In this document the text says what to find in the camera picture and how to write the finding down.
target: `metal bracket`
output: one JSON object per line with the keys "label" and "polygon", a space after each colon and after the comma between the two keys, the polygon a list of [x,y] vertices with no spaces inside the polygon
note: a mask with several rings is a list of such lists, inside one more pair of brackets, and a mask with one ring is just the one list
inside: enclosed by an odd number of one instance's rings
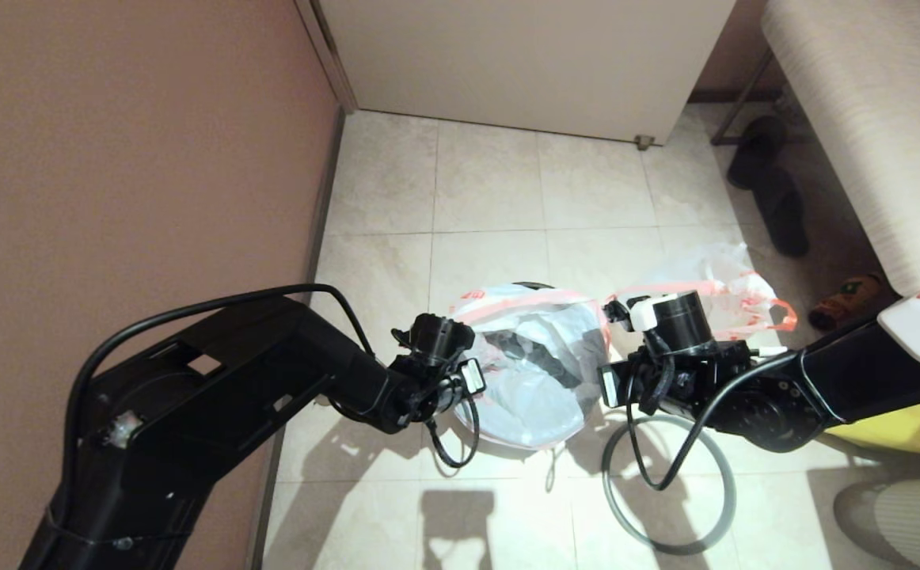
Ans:
{"label": "metal bracket", "polygon": [[653,144],[653,137],[649,135],[637,135],[633,139],[633,142],[637,144],[637,148],[640,150],[647,150]]}
{"label": "metal bracket", "polygon": [[752,75],[745,84],[745,88],[742,89],[742,93],[738,94],[735,104],[731,105],[731,111],[728,111],[728,115],[720,122],[717,133],[713,133],[713,137],[710,138],[711,145],[720,146],[739,143],[741,137],[725,137],[724,133],[727,133],[728,128],[731,127],[731,123],[735,122],[735,118],[738,116],[739,111],[742,111],[742,105],[745,105],[745,101],[749,101],[749,93],[752,93],[752,88],[756,86],[756,82],[763,76],[763,73],[772,61],[774,61],[774,50],[770,50],[770,48],[767,47],[762,57],[759,58],[759,63],[756,64],[756,68],[752,70]]}

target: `tiled floor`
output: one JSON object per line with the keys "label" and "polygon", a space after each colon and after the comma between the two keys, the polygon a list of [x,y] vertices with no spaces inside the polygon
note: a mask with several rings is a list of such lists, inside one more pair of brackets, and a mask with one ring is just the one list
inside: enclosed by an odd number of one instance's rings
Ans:
{"label": "tiled floor", "polygon": [[[644,153],[611,141],[356,113],[344,131],[318,280],[343,290],[389,361],[390,328],[427,310],[445,313],[471,288],[539,281],[602,297],[700,243],[748,241],[756,269],[803,312],[839,280],[877,270],[815,145],[783,158],[808,195],[812,252],[805,260],[775,255],[751,195],[721,176],[732,149],[707,143],[723,112],[691,105],[666,147]],[[314,306],[348,329],[329,300],[317,296]],[[782,340],[804,344],[814,335],[802,328]],[[760,342],[777,340],[769,333]],[[700,556],[655,555],[618,526],[601,488],[601,450],[623,421],[599,408],[583,432],[536,454],[482,443],[456,473],[435,461],[417,426],[387,436],[312,405],[287,426],[264,566],[890,568],[854,547],[832,519],[832,496],[872,469],[821,443],[778,455],[721,434],[738,477],[731,533]],[[451,450],[468,438],[452,415],[441,429]],[[642,431],[659,472],[684,432]],[[705,534],[723,499],[709,452],[693,452],[660,494],[641,484],[630,455],[622,448],[614,464],[637,522],[656,540]]]}

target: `trash bag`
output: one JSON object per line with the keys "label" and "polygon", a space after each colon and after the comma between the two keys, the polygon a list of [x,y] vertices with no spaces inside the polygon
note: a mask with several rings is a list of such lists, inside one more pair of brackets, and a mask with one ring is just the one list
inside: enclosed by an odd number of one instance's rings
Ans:
{"label": "trash bag", "polygon": [[[583,429],[601,387],[597,367],[608,362],[610,337],[594,299],[565,289],[499,285],[466,293],[450,317],[474,329],[485,392],[475,397],[481,436],[544,450]],[[470,409],[456,405],[471,427]]]}
{"label": "trash bag", "polygon": [[[710,331],[717,340],[745,340],[760,331],[793,331],[797,313],[774,288],[756,273],[746,256],[745,243],[714,243],[693,249],[688,255],[651,271],[634,285],[619,289],[608,302],[641,295],[667,295],[695,290],[703,304]],[[786,315],[774,324],[770,308],[785,308]]]}

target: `cabinet door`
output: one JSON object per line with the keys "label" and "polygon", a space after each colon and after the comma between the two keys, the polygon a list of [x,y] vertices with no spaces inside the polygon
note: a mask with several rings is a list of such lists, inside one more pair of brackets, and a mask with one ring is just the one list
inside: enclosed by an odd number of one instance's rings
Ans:
{"label": "cabinet door", "polygon": [[360,108],[661,144],[734,0],[318,4]]}

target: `baseboard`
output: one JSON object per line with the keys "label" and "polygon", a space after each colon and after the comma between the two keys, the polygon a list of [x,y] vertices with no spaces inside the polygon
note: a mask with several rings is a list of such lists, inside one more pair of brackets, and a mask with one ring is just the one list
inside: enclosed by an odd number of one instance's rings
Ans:
{"label": "baseboard", "polygon": [[[735,102],[741,91],[722,89],[696,89],[689,95],[689,102]],[[780,97],[779,89],[757,89],[749,93],[747,101],[775,101]]]}
{"label": "baseboard", "polygon": [[[344,110],[338,109],[336,126],[333,130],[333,141],[330,142],[329,154],[326,158],[326,171],[319,185],[319,196],[316,198],[316,208],[312,213],[312,231],[309,235],[309,260],[305,270],[305,281],[312,283],[316,280],[316,270],[319,267],[319,250],[323,246],[323,232],[326,230],[326,213],[329,210],[330,196],[333,194],[333,176],[336,174],[337,156],[340,156],[340,140],[344,136]],[[306,293],[303,299],[305,304],[311,300],[311,294]],[[264,548],[267,547],[267,528],[269,515],[273,503],[273,489],[276,487],[276,470],[280,465],[280,450],[283,448],[283,429],[273,434],[271,448],[265,459],[264,480],[261,482],[264,491],[257,505],[257,525],[250,538],[253,545],[246,561],[249,570],[261,570],[264,566]]]}

